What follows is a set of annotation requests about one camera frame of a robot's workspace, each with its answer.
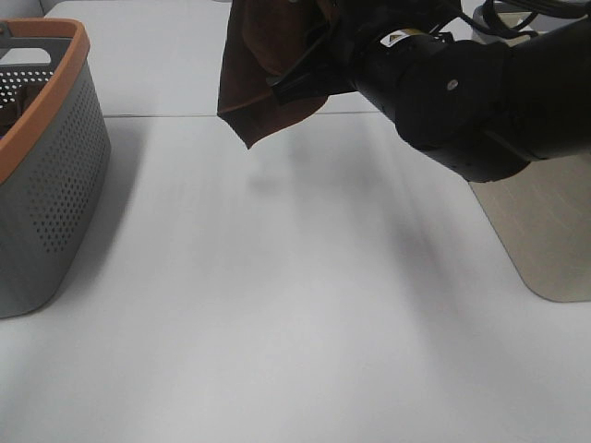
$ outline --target brown cloth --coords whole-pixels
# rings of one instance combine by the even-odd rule
[[[306,51],[306,35],[334,13],[332,0],[234,0],[223,53],[218,115],[250,148],[314,114],[326,97],[280,106],[267,85]]]
[[[0,138],[5,136],[23,113],[27,111],[27,108],[37,98],[43,86],[21,86],[12,96],[15,100],[4,104],[3,108],[0,109]]]

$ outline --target gray plastic basket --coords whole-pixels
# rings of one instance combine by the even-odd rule
[[[57,292],[90,223],[111,149],[82,25],[0,21],[0,49],[18,47],[42,48],[51,62],[0,66],[0,106],[14,99],[16,85],[45,83],[0,140],[0,317],[37,309]]]

